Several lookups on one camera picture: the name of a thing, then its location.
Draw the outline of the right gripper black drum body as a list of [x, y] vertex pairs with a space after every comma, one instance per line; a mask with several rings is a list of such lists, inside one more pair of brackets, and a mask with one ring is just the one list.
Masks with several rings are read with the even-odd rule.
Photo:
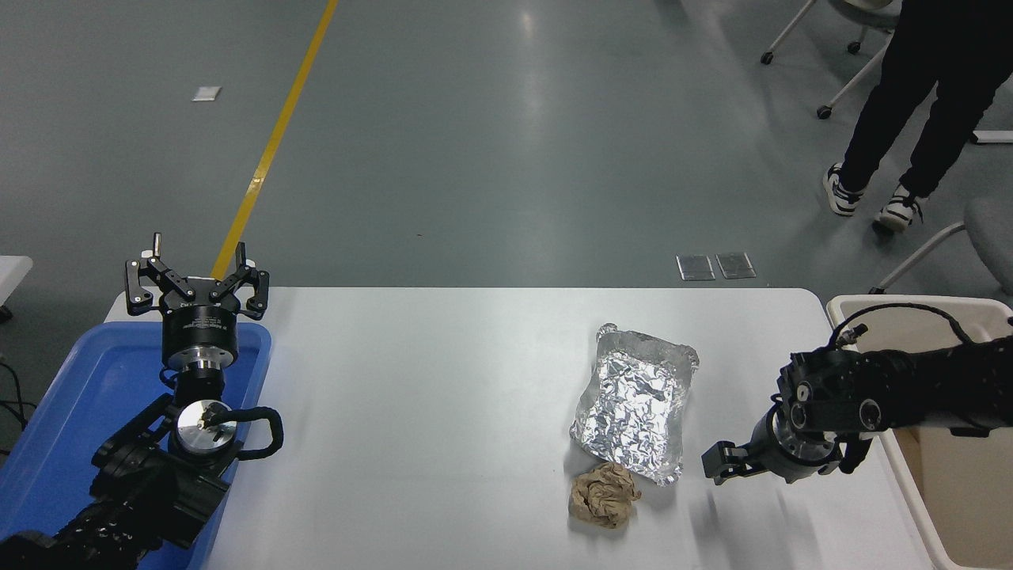
[[776, 428], [780, 421], [779, 414], [778, 405], [772, 405], [763, 418], [757, 421], [750, 434], [750, 441], [746, 444], [748, 447], [746, 463], [749, 466], [750, 476], [773, 473], [786, 483], [793, 484], [801, 479], [801, 465], [778, 440]]

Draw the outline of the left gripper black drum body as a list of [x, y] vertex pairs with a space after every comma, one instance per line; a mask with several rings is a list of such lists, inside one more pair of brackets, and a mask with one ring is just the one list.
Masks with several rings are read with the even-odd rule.
[[209, 359], [230, 365], [238, 358], [237, 315], [241, 303], [234, 297], [209, 303], [185, 302], [180, 296], [161, 300], [161, 361], [189, 365]]

